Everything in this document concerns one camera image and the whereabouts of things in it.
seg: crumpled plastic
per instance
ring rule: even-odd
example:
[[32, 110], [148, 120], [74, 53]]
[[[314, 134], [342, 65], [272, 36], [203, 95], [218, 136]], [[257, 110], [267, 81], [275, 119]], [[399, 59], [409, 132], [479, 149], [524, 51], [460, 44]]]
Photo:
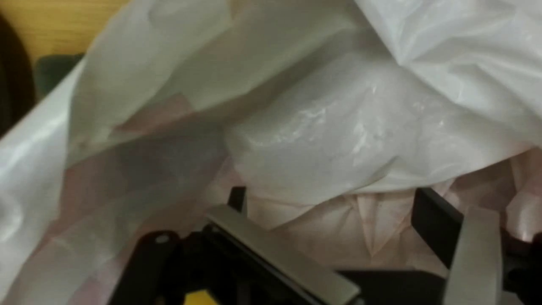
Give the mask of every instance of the crumpled plastic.
[[[138, 236], [201, 227], [233, 185], [321, 264], [445, 275], [408, 227], [411, 190], [460, 207], [457, 176], [540, 144], [538, 12], [131, 0], [0, 142], [0, 300], [104, 303]], [[528, 239], [540, 192], [518, 181], [502, 207]]]

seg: white plastic bag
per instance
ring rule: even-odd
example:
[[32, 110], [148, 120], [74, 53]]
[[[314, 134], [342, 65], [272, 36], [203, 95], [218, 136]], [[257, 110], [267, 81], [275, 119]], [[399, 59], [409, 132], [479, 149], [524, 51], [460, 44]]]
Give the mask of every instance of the white plastic bag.
[[240, 183], [299, 249], [353, 244], [321, 263], [438, 270], [370, 256], [401, 248], [402, 190], [540, 142], [536, 7], [357, 5], [131, 0], [0, 142], [0, 300], [104, 303], [142, 232], [186, 234]]

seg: wooden surface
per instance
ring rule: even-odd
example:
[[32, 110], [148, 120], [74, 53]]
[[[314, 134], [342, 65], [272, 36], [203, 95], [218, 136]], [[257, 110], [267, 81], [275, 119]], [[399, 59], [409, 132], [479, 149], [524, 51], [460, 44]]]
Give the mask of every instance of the wooden surface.
[[32, 63], [47, 54], [84, 53], [126, 0], [0, 0]]

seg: plastic bag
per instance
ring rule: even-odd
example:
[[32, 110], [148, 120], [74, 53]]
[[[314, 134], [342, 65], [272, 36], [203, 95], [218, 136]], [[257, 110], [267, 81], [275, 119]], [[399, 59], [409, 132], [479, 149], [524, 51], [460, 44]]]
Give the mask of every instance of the plastic bag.
[[352, 244], [325, 264], [443, 273], [408, 190], [540, 142], [536, 7], [357, 5], [131, 0], [0, 142], [0, 300], [104, 303], [140, 234], [198, 229], [233, 185], [306, 254]]

